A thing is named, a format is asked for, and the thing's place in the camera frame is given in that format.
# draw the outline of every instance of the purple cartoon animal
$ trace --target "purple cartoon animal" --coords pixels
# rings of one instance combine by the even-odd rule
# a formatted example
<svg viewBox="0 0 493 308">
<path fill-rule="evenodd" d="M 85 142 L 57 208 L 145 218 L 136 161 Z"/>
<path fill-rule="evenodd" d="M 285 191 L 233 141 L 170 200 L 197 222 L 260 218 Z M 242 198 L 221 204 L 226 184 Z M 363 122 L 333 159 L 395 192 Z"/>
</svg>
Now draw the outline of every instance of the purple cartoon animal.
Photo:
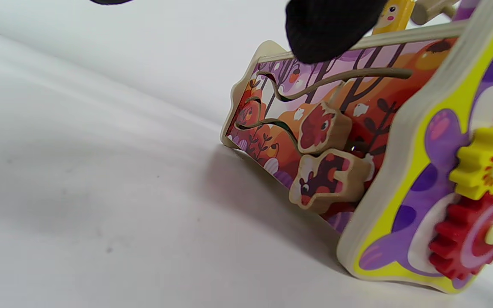
<svg viewBox="0 0 493 308">
<path fill-rule="evenodd" d="M 493 61 L 487 68 L 475 95 L 469 121 L 470 130 L 493 125 L 493 99 L 485 91 L 493 90 Z M 428 244 L 434 237 L 435 222 L 442 221 L 448 204 L 457 199 L 454 184 L 448 181 L 457 164 L 457 150 L 469 144 L 462 134 L 457 115 L 441 110 L 431 120 L 425 135 L 425 148 L 430 164 L 413 183 L 399 207 L 391 232 L 376 240 L 362 254 L 359 265 L 366 271 L 381 269 L 395 261 L 405 269 L 427 277 L 442 277 L 429 263 Z M 454 287 L 462 288 L 470 279 L 455 279 Z"/>
</svg>

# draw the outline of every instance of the red gear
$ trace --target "red gear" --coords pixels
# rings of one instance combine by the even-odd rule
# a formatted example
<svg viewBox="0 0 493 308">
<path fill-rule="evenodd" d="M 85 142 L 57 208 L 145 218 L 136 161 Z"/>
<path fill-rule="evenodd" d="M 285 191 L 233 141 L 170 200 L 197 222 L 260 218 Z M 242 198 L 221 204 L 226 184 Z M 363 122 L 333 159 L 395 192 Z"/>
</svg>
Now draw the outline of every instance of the red gear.
<svg viewBox="0 0 493 308">
<path fill-rule="evenodd" d="M 485 242 L 493 225 L 493 195 L 486 193 L 480 200 L 462 197 L 446 210 L 446 219 L 435 227 L 429 260 L 444 276 L 463 280 L 493 261 L 493 245 Z"/>
</svg>

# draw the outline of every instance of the yellow gear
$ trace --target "yellow gear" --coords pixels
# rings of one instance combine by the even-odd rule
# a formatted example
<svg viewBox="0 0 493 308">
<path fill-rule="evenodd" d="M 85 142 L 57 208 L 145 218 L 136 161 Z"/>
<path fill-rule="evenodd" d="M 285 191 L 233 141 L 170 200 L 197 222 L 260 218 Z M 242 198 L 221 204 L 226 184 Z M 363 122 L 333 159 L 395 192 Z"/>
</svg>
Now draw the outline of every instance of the yellow gear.
<svg viewBox="0 0 493 308">
<path fill-rule="evenodd" d="M 473 200 L 487 191 L 493 195 L 493 127 L 475 130 L 473 142 L 460 148 L 457 157 L 460 164 L 450 173 L 456 193 Z"/>
</svg>

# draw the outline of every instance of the yellow wooden figure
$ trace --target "yellow wooden figure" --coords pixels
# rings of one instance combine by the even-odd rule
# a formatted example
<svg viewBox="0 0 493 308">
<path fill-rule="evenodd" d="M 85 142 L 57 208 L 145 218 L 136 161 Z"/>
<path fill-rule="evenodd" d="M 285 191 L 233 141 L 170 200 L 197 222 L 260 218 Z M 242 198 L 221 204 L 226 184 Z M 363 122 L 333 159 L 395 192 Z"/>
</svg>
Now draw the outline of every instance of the yellow wooden figure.
<svg viewBox="0 0 493 308">
<path fill-rule="evenodd" d="M 415 0 L 389 0 L 372 34 L 389 33 L 406 29 L 415 4 Z"/>
</svg>

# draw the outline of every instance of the wooden peg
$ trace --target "wooden peg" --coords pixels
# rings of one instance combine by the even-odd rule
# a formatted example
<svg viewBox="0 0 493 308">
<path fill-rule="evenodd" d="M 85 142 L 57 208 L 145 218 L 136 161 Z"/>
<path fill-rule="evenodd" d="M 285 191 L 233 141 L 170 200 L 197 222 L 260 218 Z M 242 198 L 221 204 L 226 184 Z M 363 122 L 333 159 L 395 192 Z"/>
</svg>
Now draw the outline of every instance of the wooden peg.
<svg viewBox="0 0 493 308">
<path fill-rule="evenodd" d="M 456 9 L 453 7 L 459 0 L 418 0 L 410 19 L 417 25 L 424 25 L 440 14 L 453 18 Z"/>
</svg>

